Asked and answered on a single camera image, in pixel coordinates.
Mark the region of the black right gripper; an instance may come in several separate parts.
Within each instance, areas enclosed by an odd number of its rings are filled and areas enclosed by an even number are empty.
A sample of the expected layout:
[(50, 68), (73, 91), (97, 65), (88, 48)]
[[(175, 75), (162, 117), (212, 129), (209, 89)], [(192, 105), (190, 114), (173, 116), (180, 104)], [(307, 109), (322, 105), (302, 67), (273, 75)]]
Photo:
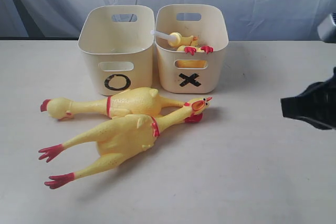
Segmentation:
[(282, 116), (285, 118), (309, 115), (308, 122), (313, 127), (319, 130), (335, 130), (335, 67), (331, 78), (310, 84), (297, 96), (281, 98), (280, 104)]

